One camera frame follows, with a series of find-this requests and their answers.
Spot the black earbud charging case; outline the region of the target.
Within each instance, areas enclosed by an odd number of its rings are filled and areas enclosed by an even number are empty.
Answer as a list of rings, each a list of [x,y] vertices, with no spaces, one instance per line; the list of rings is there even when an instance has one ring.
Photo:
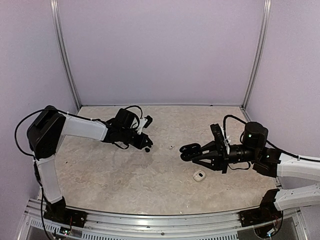
[[[189,162],[192,160],[192,158],[195,158],[202,153],[201,145],[199,143],[187,144],[182,146],[179,149],[179,152],[181,160]]]

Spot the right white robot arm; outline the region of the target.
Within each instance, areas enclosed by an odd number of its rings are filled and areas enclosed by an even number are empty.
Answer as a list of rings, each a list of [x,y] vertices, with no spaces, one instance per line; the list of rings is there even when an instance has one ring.
[[[180,149],[180,157],[212,171],[227,172],[230,164],[245,163],[257,173],[271,178],[294,177],[312,180],[315,184],[294,189],[271,189],[262,198],[256,218],[266,222],[276,211],[319,205],[320,160],[288,153],[268,144],[268,129],[258,122],[244,125],[240,144],[230,145],[218,124],[210,126],[214,140],[201,146],[193,143]]]

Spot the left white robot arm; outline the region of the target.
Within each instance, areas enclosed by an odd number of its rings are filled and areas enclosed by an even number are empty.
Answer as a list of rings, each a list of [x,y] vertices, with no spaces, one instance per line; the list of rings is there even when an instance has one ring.
[[[61,204],[64,197],[55,168],[55,157],[64,136],[92,139],[123,150],[129,146],[142,150],[153,145],[149,136],[143,133],[152,122],[151,116],[138,117],[129,107],[120,108],[116,116],[107,121],[63,112],[51,105],[41,110],[27,129],[27,139],[43,195],[49,204],[53,204],[50,214],[61,223],[70,218],[69,209]]]

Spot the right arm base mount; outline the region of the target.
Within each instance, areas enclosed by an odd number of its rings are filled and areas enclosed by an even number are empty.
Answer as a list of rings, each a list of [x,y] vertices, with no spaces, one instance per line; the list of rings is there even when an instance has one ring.
[[[239,212],[242,227],[259,225],[282,218],[283,212],[271,207],[257,207]]]

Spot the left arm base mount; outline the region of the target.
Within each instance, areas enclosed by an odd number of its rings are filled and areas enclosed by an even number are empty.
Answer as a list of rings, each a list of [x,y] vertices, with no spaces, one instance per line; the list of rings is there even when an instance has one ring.
[[[85,211],[71,209],[67,207],[47,206],[43,217],[56,223],[68,225],[70,227],[83,228],[86,223],[87,213]]]

